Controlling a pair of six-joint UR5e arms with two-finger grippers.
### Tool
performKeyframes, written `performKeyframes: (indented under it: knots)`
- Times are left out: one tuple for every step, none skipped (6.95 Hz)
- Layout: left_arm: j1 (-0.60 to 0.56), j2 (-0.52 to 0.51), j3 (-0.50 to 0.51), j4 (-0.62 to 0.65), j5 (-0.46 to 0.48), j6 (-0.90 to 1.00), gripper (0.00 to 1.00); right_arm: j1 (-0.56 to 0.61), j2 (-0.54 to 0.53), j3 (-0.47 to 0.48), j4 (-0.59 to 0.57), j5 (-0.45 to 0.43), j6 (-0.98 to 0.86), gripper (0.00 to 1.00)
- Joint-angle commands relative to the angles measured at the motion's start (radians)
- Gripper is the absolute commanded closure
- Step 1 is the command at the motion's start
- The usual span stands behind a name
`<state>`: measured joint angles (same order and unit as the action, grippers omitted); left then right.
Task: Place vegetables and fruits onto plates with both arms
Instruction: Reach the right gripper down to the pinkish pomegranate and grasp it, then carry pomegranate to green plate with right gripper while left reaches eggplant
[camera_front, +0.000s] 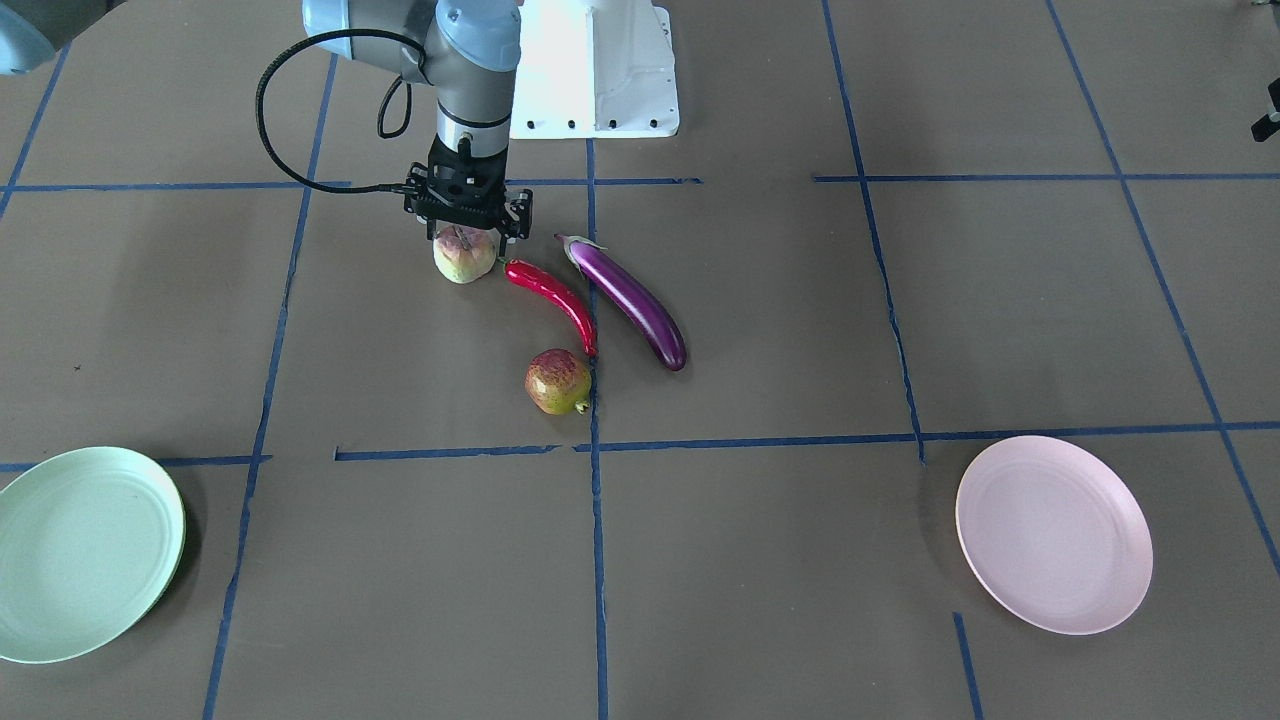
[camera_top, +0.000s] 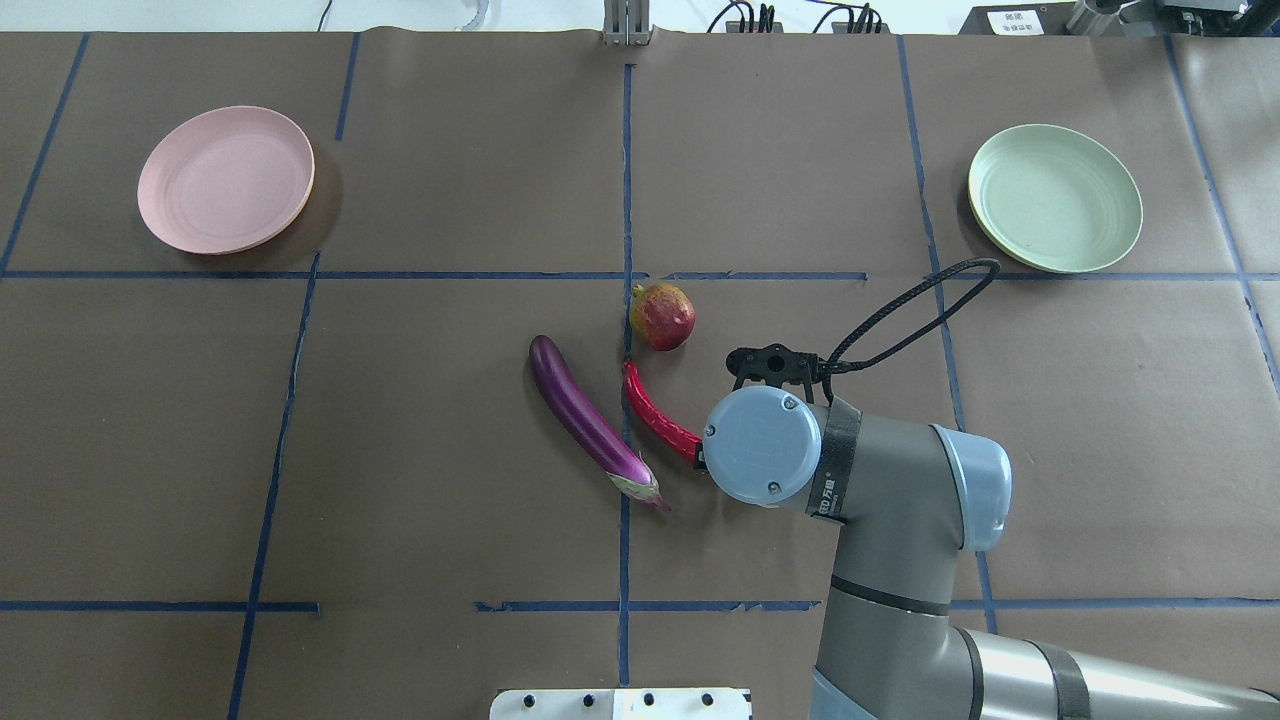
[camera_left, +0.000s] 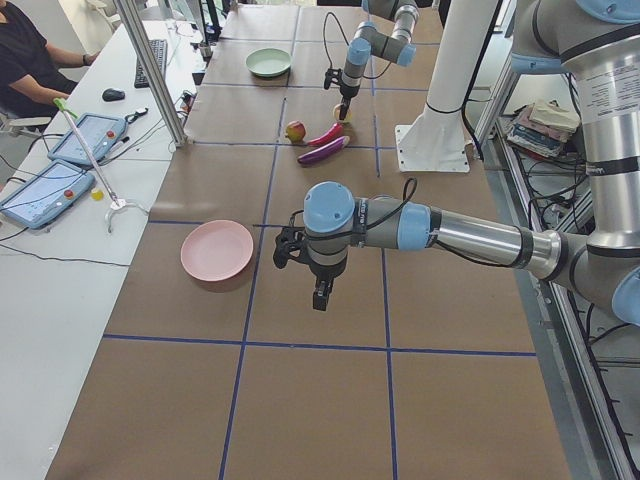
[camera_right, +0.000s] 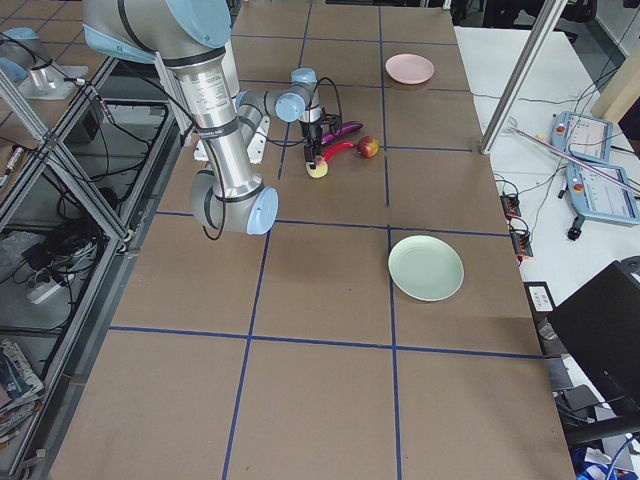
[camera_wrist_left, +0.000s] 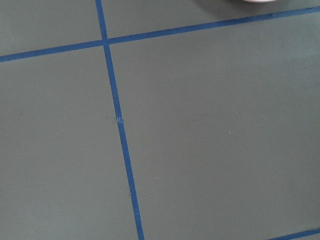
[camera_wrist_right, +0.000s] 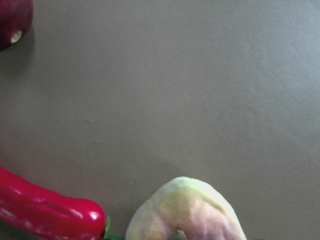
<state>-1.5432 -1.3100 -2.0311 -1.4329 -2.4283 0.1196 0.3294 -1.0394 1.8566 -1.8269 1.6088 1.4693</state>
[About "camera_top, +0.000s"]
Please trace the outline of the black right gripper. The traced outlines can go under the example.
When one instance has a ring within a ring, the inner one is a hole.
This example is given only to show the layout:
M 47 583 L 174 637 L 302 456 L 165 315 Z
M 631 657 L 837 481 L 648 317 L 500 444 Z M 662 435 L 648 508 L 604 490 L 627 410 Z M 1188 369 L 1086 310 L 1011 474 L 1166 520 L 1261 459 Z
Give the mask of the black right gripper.
M 826 360 L 817 354 L 792 351 L 781 343 L 765 347 L 739 347 L 724 359 L 727 372 L 735 378 L 733 389 L 748 382 L 783 388 L 796 386 L 806 401 L 814 401 L 814 386 L 826 377 Z

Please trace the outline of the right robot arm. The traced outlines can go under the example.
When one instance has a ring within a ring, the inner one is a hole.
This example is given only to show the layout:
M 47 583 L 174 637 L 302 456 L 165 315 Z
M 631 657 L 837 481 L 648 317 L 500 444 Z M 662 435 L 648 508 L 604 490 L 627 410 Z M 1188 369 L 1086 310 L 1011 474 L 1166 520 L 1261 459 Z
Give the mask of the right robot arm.
M 737 501 L 838 528 L 812 719 L 1275 719 L 1274 693 L 955 626 L 959 556 L 1004 533 L 1005 450 L 936 424 L 819 405 L 827 361 L 737 348 L 701 432 L 712 479 Z

